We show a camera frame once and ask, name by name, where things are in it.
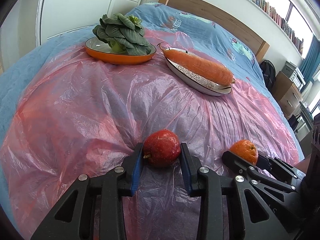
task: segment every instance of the blue bedspread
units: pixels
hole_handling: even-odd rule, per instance
[[[284,118],[279,105],[266,89],[263,76],[254,54],[241,41],[218,24],[177,11],[158,3],[147,3],[134,8],[130,13],[143,20],[148,29],[167,32],[184,32],[188,34],[195,49],[202,51],[228,66],[236,78],[250,82],[260,93],[265,95],[280,114],[283,122],[294,138],[300,159],[303,154],[292,129]],[[50,39],[44,45],[22,57],[0,76],[0,144],[15,113],[20,94],[36,75],[44,63],[57,53],[74,44],[93,37],[93,26],[72,33],[65,33]],[[0,167],[0,203],[13,224],[9,203],[8,184]]]

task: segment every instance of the plastic bag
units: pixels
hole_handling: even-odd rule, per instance
[[[184,33],[147,31],[146,38],[211,58]],[[142,65],[115,66],[89,57],[83,44],[74,46],[26,88],[0,150],[22,236],[30,239],[80,174],[105,174],[164,128],[218,174],[228,174],[221,154],[244,138],[265,155],[298,161],[279,114],[247,82],[237,80],[227,96],[207,96],[176,77],[159,49]],[[179,162],[145,167],[136,195],[123,202],[128,240],[196,239],[200,199],[187,196]]]

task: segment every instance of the white wardrobe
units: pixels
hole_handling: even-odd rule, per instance
[[[139,3],[140,0],[39,0],[37,46],[64,32],[95,24],[103,14],[126,14]]]

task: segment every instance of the leafy green vegetable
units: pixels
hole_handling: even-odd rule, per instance
[[[133,15],[117,13],[109,18],[104,14],[100,18],[100,25],[95,26],[92,32],[100,41],[108,43],[116,53],[147,55],[151,53],[153,46],[143,37],[145,31],[141,22]]]

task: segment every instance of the orange plate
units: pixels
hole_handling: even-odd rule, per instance
[[[110,46],[102,41],[99,41],[97,37],[93,37],[87,40],[85,43],[85,51],[91,57],[115,65],[136,65],[151,60],[156,53],[156,47],[153,46],[153,48],[154,50],[151,51],[151,54],[131,56],[112,52]]]

